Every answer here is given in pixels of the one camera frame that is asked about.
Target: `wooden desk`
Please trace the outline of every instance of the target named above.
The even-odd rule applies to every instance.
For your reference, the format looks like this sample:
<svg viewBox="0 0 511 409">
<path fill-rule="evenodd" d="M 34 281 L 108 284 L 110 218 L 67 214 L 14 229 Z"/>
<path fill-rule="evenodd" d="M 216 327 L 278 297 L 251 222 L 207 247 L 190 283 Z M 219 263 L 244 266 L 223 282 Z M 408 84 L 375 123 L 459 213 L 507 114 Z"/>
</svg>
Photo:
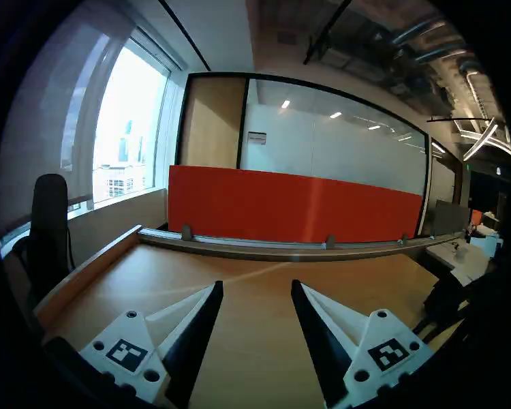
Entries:
<svg viewBox="0 0 511 409">
<path fill-rule="evenodd" d="M 125 240 L 132 240 L 132 235 Z M 337 262 L 263 262 L 134 243 L 114 257 L 49 322 L 46 339 L 60 335 L 81 349 L 127 309 L 150 314 L 223 280 L 223 301 L 191 396 L 191 409 L 323 407 L 290 297 L 293 279 L 362 314 L 388 308 L 409 327 L 420 320 L 422 302 L 437 281 L 403 254 Z M 44 300 L 37 310 L 39 316 L 45 316 L 46 304 L 68 286 Z M 431 346 L 436 349 L 443 341 L 437 338 Z"/>
<path fill-rule="evenodd" d="M 464 249 L 462 258 L 456 257 L 454 243 L 458 243 L 460 248 Z M 426 252 L 451 268 L 451 274 L 462 286 L 480 278 L 485 273 L 490 260 L 480 247 L 468 244 L 463 239 L 426 247 Z"/>
</svg>

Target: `chair backrest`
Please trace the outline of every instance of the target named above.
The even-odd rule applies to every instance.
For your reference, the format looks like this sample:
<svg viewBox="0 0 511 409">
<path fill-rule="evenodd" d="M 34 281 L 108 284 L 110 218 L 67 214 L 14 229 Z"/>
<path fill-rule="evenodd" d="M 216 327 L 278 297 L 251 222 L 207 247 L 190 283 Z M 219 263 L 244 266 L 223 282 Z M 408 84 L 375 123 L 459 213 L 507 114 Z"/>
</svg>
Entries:
<svg viewBox="0 0 511 409">
<path fill-rule="evenodd" d="M 66 182 L 61 175 L 40 176 L 34 185 L 27 274 L 41 299 L 68 274 Z"/>
</svg>

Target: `recessed light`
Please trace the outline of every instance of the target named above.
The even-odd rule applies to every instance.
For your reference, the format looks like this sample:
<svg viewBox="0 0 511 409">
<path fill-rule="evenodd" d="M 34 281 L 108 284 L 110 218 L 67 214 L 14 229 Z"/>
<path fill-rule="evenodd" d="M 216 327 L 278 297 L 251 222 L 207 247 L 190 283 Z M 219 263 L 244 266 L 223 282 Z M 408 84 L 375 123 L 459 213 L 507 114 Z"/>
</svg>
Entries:
<svg viewBox="0 0 511 409">
<path fill-rule="evenodd" d="M 433 146 L 434 148 L 436 148 L 439 152 L 441 153 L 445 153 L 445 149 L 441 148 L 438 144 L 436 144 L 435 142 L 432 142 L 431 143 L 431 146 Z"/>
</svg>

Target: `white desk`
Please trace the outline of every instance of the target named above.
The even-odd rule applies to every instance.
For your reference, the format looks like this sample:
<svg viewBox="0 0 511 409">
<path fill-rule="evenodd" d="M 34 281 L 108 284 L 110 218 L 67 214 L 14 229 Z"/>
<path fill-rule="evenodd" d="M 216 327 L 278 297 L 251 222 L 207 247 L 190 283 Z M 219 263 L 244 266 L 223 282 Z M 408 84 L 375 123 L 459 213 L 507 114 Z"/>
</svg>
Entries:
<svg viewBox="0 0 511 409">
<path fill-rule="evenodd" d="M 458 252 L 454 248 L 455 243 L 460 245 L 459 249 L 464 250 L 463 257 L 457 256 Z M 432 257 L 451 268 L 451 274 L 464 287 L 484 274 L 490 260 L 490 257 L 480 247 L 468 244 L 463 239 L 432 245 L 426 247 L 426 251 Z"/>
</svg>

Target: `window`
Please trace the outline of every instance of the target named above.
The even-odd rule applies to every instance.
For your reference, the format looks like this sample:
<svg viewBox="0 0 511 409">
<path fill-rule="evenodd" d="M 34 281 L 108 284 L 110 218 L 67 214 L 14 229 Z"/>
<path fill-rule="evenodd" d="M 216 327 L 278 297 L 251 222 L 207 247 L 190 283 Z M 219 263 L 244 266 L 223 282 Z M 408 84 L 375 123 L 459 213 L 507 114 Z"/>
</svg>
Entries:
<svg viewBox="0 0 511 409">
<path fill-rule="evenodd" d="M 100 106 L 93 154 L 94 202 L 154 186 L 155 147 L 170 70 L 154 57 L 157 53 L 147 51 L 147 43 L 139 45 L 139 31 L 133 38 L 119 53 Z M 124 180 L 129 181 L 126 189 Z"/>
</svg>

